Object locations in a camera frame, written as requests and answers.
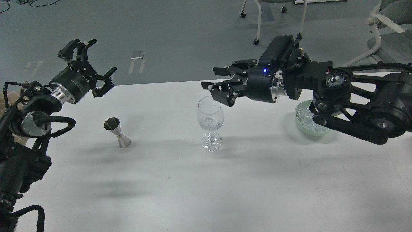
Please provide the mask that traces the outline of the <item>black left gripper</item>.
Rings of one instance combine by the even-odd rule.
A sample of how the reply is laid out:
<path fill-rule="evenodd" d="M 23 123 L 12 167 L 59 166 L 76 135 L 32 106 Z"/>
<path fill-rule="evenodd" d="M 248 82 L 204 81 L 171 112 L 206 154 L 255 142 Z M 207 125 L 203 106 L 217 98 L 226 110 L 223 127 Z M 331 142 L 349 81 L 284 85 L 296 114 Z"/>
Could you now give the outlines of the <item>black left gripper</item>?
<path fill-rule="evenodd" d="M 65 60 L 68 66 L 50 81 L 50 86 L 53 89 L 62 86 L 68 90 L 72 95 L 68 100 L 71 104 L 78 103 L 90 90 L 96 98 L 103 97 L 114 87 L 112 75 L 117 71 L 117 67 L 110 68 L 104 75 L 97 75 L 88 63 L 88 49 L 96 42 L 97 39 L 92 39 L 88 44 L 84 44 L 75 39 L 58 52 L 58 57 Z M 97 81 L 103 81 L 103 85 L 99 88 Z"/>

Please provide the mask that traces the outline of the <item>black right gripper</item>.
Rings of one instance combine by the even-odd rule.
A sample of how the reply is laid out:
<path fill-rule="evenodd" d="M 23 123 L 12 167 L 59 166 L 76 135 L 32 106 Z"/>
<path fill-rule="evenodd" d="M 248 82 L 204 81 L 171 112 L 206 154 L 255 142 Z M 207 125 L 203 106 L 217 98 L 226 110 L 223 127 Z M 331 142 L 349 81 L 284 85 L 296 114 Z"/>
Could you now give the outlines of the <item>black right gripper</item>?
<path fill-rule="evenodd" d="M 225 67 L 214 67 L 215 75 L 245 77 L 225 80 L 218 83 L 202 81 L 203 89 L 210 91 L 212 98 L 221 104 L 232 107 L 237 97 L 247 97 L 254 101 L 274 104 L 280 94 L 277 88 L 278 78 L 268 66 L 257 66 L 256 59 L 233 61 Z"/>

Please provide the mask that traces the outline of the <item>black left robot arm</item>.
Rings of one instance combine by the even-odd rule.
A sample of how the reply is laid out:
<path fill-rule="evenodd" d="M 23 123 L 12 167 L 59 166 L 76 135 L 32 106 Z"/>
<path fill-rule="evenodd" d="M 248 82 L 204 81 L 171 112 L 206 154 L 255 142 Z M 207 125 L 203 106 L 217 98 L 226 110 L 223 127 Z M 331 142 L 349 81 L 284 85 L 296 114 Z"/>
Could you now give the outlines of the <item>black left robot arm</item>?
<path fill-rule="evenodd" d="M 1 231 L 14 232 L 19 217 L 37 211 L 36 231 L 43 232 L 43 207 L 32 205 L 14 211 L 14 206 L 32 183 L 43 178 L 52 162 L 47 156 L 51 138 L 57 138 L 75 127 L 70 117 L 56 116 L 63 104 L 78 103 L 89 91 L 102 97 L 114 84 L 115 67 L 98 75 L 88 62 L 88 49 L 97 42 L 76 39 L 58 52 L 67 62 L 62 72 L 47 85 L 37 81 L 11 82 L 3 87 L 4 112 L 1 116 Z"/>

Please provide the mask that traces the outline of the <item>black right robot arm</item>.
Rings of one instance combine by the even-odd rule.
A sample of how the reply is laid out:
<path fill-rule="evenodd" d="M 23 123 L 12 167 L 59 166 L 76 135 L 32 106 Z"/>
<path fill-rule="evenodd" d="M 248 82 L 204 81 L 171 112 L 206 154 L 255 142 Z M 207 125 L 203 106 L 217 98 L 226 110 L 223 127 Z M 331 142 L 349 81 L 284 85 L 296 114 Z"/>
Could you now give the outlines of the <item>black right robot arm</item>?
<path fill-rule="evenodd" d="M 233 61 L 213 68 L 229 76 L 201 82 L 212 98 L 232 107 L 237 97 L 275 103 L 280 94 L 297 100 L 302 89 L 313 91 L 312 119 L 327 128 L 374 144 L 385 144 L 411 132 L 411 64 L 333 67 L 311 61 L 292 35 L 275 37 L 259 60 Z"/>

